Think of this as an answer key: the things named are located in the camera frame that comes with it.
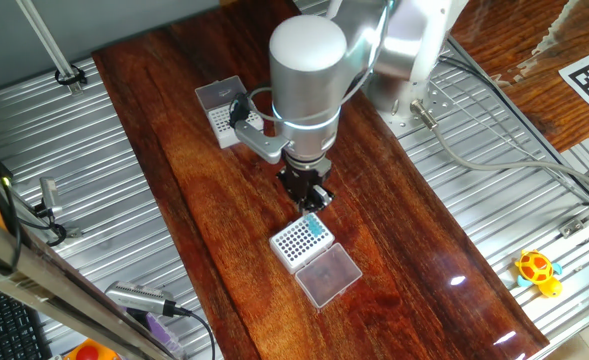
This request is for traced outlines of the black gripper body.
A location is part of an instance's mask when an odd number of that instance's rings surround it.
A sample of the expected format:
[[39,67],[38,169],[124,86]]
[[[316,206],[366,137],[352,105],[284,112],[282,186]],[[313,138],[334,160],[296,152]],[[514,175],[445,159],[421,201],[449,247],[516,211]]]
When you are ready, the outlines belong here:
[[292,199],[311,197],[311,190],[315,184],[323,186],[329,178],[331,170],[308,169],[301,170],[285,166],[277,173],[277,178]]

